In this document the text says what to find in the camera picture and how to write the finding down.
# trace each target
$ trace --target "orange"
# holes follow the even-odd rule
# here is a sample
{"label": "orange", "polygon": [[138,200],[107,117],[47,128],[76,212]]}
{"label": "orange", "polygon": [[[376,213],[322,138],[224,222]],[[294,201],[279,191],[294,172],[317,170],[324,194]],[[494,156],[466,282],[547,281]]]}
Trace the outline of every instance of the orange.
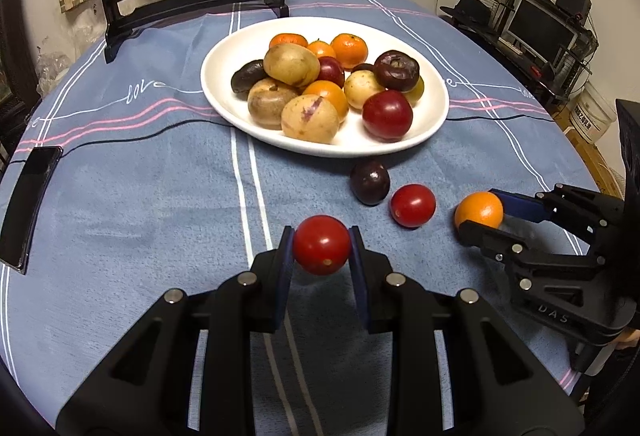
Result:
{"label": "orange", "polygon": [[320,95],[334,105],[335,110],[338,112],[338,118],[340,122],[345,120],[347,113],[349,113],[349,103],[347,97],[335,82],[331,81],[316,81],[309,84],[303,95]]}
{"label": "orange", "polygon": [[300,36],[300,34],[278,34],[277,36],[274,36],[273,39],[271,39],[269,48],[271,48],[271,46],[276,46],[277,44],[282,44],[284,42],[292,42],[293,44],[299,44],[300,46],[304,46],[305,48],[308,45],[306,39],[303,36]]}
{"label": "orange", "polygon": [[335,50],[335,58],[340,61],[345,70],[350,70],[354,66],[367,60],[369,48],[364,39],[353,34],[338,34],[331,42]]}
{"label": "orange", "polygon": [[504,210],[500,199],[489,191],[481,191],[470,194],[460,202],[456,209],[454,223],[457,229],[460,228],[460,223],[466,220],[497,229],[503,217]]}
{"label": "orange", "polygon": [[311,50],[313,54],[318,58],[320,57],[335,58],[335,50],[331,47],[331,45],[327,42],[320,41],[319,39],[316,39],[315,41],[310,42],[307,48]]}

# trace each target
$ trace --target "tablecloth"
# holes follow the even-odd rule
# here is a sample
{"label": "tablecloth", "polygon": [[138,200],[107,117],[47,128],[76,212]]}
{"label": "tablecloth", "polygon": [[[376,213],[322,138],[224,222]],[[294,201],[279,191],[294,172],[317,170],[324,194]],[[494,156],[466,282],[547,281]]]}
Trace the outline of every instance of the tablecloth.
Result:
{"label": "tablecloth", "polygon": [[[319,213],[359,225],[370,249],[427,289],[477,289],[564,389],[575,382],[562,337],[514,312],[502,266],[457,244],[451,226],[456,204],[472,191],[532,195],[556,182],[594,188],[560,129],[507,70],[412,2],[287,3],[292,16],[341,18],[393,34],[440,72],[450,94],[447,122],[422,145],[383,157],[393,189],[418,182],[434,191],[435,216],[405,230],[385,205],[365,207],[350,194],[353,160],[289,153],[218,117],[200,87],[201,63],[225,36],[275,19],[271,10],[236,5],[147,28],[109,65],[104,41],[97,42],[36,109],[0,185],[3,217],[20,160],[36,145],[63,147],[28,273],[3,267],[0,275],[0,354],[52,424],[165,290],[213,289],[277,244],[285,225]],[[506,225],[552,251],[586,250],[553,225]],[[346,267],[325,278],[296,269],[284,328],[252,338],[258,434],[384,434],[390,353],[389,335],[368,336],[358,323]],[[445,397],[447,384],[444,378]]]}

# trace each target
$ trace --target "blue gripper pad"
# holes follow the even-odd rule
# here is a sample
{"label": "blue gripper pad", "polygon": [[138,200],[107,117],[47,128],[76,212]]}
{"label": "blue gripper pad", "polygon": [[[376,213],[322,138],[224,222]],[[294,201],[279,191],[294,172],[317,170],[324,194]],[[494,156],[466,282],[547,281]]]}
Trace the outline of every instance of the blue gripper pad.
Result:
{"label": "blue gripper pad", "polygon": [[370,325],[369,311],[369,291],[364,278],[364,269],[362,268],[362,258],[360,251],[364,249],[360,235],[355,233],[353,227],[349,229],[349,237],[351,238],[351,254],[349,255],[349,269],[351,271],[351,281],[353,283],[353,293],[356,298],[356,310],[360,322],[365,329]]}
{"label": "blue gripper pad", "polygon": [[510,192],[498,189],[490,190],[502,202],[504,213],[516,218],[530,221],[532,223],[540,223],[551,219],[551,210],[545,209],[542,201],[529,196],[512,194]]}
{"label": "blue gripper pad", "polygon": [[277,328],[280,327],[284,319],[284,312],[287,307],[287,297],[289,296],[289,286],[291,285],[291,274],[293,273],[293,235],[295,230],[285,228],[278,249],[284,248],[284,259],[278,274],[276,286],[275,321]]}

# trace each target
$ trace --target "plastic bag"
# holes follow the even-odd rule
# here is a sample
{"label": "plastic bag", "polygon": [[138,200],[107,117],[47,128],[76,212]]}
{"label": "plastic bag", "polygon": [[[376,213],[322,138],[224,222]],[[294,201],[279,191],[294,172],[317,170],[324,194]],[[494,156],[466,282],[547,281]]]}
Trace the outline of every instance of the plastic bag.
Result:
{"label": "plastic bag", "polygon": [[38,47],[36,74],[38,75],[37,92],[44,98],[51,93],[60,79],[65,76],[71,66],[71,60],[62,52],[43,54]]}
{"label": "plastic bag", "polygon": [[76,49],[76,60],[84,54],[92,44],[104,37],[107,28],[104,13],[98,12],[97,4],[91,9],[84,10],[76,19],[71,29],[71,35]]}

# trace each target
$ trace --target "oval plate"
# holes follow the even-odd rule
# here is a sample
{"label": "oval plate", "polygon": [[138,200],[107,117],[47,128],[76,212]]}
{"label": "oval plate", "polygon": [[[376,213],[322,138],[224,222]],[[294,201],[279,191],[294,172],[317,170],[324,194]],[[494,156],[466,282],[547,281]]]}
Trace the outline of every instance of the oval plate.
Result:
{"label": "oval plate", "polygon": [[[282,131],[265,129],[254,123],[246,100],[231,91],[231,76],[245,63],[263,58],[271,38],[284,32],[301,34],[309,41],[320,37],[326,42],[343,32],[360,36],[369,46],[367,62],[370,63],[387,50],[399,50],[415,58],[424,79],[424,95],[414,107],[414,122],[404,138],[398,142],[372,138],[362,124],[360,113],[353,109],[329,144],[289,139]],[[449,93],[444,80],[415,48],[370,26],[331,18],[281,18],[243,28],[220,41],[207,54],[200,70],[200,82],[211,105],[235,127],[272,145],[314,156],[350,158],[402,151],[431,137],[442,126],[449,111]]]}

